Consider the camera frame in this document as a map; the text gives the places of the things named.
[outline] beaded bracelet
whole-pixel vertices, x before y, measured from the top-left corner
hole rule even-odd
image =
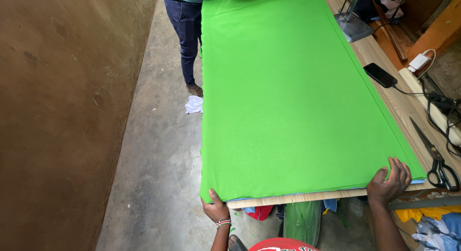
[[[216,229],[219,228],[219,226],[224,225],[224,224],[229,224],[232,225],[231,219],[225,219],[225,220],[220,220],[216,223]]]

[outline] hand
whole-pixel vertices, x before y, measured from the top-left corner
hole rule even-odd
[[[383,167],[376,172],[372,181],[366,187],[368,202],[387,207],[390,201],[401,195],[411,183],[410,168],[406,163],[400,163],[398,158],[388,158],[390,174],[386,181],[388,169]]]
[[[208,194],[214,204],[205,203],[203,199],[201,199],[203,212],[208,216],[208,218],[210,218],[214,223],[217,223],[220,220],[230,219],[231,214],[229,213],[229,209],[221,201],[218,194],[213,189],[210,189]]]

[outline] smartphone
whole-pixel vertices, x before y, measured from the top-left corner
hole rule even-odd
[[[397,83],[397,79],[395,79],[392,75],[384,71],[384,69],[382,69],[375,63],[366,65],[365,67],[363,67],[363,69],[369,77],[372,77],[384,88],[389,88]]]

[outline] yellow fabric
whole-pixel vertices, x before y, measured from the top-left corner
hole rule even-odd
[[[419,222],[423,215],[436,220],[440,220],[442,219],[442,215],[448,214],[450,212],[461,213],[461,205],[433,208],[407,208],[395,210],[395,213],[397,213],[397,216],[399,216],[402,222],[407,222],[411,218],[414,218],[416,222]]]

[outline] foot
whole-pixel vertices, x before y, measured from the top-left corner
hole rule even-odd
[[[231,235],[229,237],[229,242],[228,242],[227,248],[229,249],[229,251],[247,251],[245,246],[242,244],[242,242],[235,235]]]
[[[188,86],[186,84],[186,88],[189,90],[189,92],[191,92],[193,95],[195,96],[199,96],[201,98],[203,98],[203,90],[202,88],[200,88],[200,86],[198,86],[197,84],[195,85],[192,85],[192,86]]]

